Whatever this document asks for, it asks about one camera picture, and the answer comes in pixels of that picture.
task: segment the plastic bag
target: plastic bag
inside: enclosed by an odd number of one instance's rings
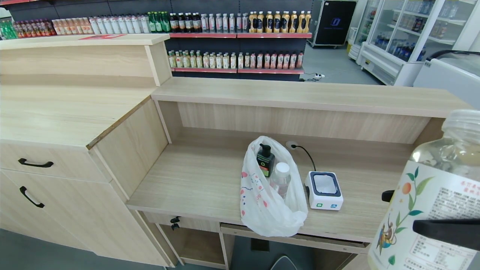
[[[285,200],[270,186],[258,166],[260,144],[270,145],[276,162],[290,166],[291,181]],[[260,136],[250,143],[243,159],[240,185],[240,215],[243,224],[262,236],[292,236],[307,218],[308,208],[297,165],[285,147]]]

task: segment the checkout counter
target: checkout counter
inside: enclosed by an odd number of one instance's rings
[[[267,135],[306,147],[344,196],[340,211],[309,209],[299,234],[267,239],[315,248],[318,269],[367,270],[382,192],[449,111],[471,108],[439,89],[172,77],[167,34],[88,38],[0,42],[2,185],[74,238],[24,225],[11,202],[0,224],[110,258],[229,269],[236,235],[266,239],[241,222],[240,171]],[[310,160],[291,154],[305,177]]]

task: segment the black drawer handle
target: black drawer handle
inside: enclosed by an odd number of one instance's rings
[[[27,160],[24,159],[24,158],[21,158],[21,159],[18,160],[18,162],[19,162],[20,164],[26,165],[26,166],[32,166],[32,167],[50,168],[50,167],[52,167],[52,165],[53,165],[53,162],[51,162],[51,161],[49,161],[49,162],[47,162],[47,163],[45,163],[45,164],[30,164],[30,163],[26,163],[26,161],[27,161]]]
[[[27,188],[22,186],[20,188],[20,192],[25,196],[25,198],[27,198],[31,203],[33,203],[36,207],[38,208],[43,208],[45,205],[43,203],[36,203],[34,201],[32,201],[32,199],[30,199],[30,197],[27,195]]]

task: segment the light wood countertop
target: light wood countertop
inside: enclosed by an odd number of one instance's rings
[[[130,197],[131,209],[242,225],[240,172],[245,149],[260,134],[183,128]],[[412,145],[271,135],[306,147],[320,171],[335,172],[345,201],[340,211],[309,208],[299,233],[371,242],[395,189]],[[291,151],[302,180],[312,163],[305,152]]]
[[[441,89],[186,77],[169,79],[152,98],[438,118],[445,118],[451,110],[472,108]]]
[[[152,80],[139,77],[10,75],[1,83],[2,142],[83,150],[155,90]]]
[[[82,39],[92,36],[97,35],[53,36],[2,40],[0,41],[0,50],[66,46],[154,45],[170,38],[168,34],[127,34],[110,39]]]

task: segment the gray floor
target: gray floor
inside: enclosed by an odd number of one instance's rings
[[[270,251],[251,251],[250,239],[237,236],[232,270],[268,270],[282,255],[287,255],[298,270],[312,270],[313,249],[270,242]],[[2,270],[164,270],[160,266],[105,258],[93,252],[45,242],[0,229],[0,269]],[[175,270],[214,270],[187,264]]]
[[[367,71],[360,70],[347,54],[347,46],[338,47],[316,47],[313,49],[309,44],[305,48],[303,57],[303,69],[305,74],[300,75],[302,79],[313,78],[313,74],[325,75],[319,82],[339,84],[362,84],[362,85],[383,85]]]

